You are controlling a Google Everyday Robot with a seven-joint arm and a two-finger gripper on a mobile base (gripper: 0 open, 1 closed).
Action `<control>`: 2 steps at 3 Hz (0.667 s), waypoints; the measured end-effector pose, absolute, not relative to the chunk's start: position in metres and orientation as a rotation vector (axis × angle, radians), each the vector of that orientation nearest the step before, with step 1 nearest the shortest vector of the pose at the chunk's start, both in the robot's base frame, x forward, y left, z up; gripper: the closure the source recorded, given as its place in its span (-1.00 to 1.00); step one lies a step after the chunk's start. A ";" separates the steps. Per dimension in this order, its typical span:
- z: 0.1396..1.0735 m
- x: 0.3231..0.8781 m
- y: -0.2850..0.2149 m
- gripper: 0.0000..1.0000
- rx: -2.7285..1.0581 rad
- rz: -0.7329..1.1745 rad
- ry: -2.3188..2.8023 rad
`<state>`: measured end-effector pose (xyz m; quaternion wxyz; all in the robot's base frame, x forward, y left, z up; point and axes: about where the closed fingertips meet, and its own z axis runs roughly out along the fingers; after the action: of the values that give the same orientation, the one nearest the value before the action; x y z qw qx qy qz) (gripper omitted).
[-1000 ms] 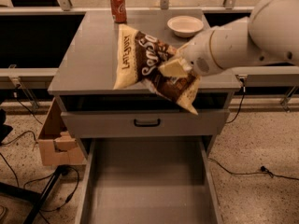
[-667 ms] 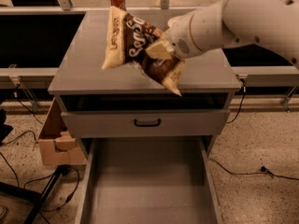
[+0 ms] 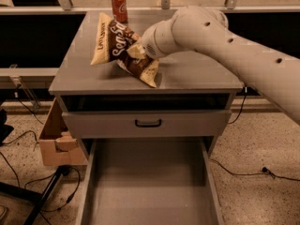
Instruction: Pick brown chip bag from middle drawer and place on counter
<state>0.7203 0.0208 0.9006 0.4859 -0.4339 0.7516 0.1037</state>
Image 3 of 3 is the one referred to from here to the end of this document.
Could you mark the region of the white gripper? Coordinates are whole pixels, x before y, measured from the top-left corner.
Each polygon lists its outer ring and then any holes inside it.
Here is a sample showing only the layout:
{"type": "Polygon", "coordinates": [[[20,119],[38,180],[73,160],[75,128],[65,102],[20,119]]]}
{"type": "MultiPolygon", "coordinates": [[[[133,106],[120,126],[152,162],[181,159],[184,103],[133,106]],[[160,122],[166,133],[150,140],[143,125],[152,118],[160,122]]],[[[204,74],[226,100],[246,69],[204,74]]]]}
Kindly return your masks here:
{"type": "Polygon", "coordinates": [[[132,39],[142,40],[127,49],[127,54],[133,59],[144,59],[146,55],[153,59],[165,57],[178,51],[172,33],[172,21],[162,21],[150,26],[141,36],[134,33],[132,39]]]}

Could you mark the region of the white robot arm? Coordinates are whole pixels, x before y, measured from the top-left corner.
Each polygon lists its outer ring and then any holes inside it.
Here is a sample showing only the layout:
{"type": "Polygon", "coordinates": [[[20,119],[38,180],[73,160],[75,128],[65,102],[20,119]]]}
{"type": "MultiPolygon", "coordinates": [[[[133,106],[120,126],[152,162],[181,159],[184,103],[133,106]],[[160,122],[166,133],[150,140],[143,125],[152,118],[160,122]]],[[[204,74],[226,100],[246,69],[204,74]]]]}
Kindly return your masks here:
{"type": "Polygon", "coordinates": [[[300,124],[300,59],[231,32],[221,11],[181,7],[147,28],[138,44],[153,59],[183,50],[209,56],[300,124]]]}

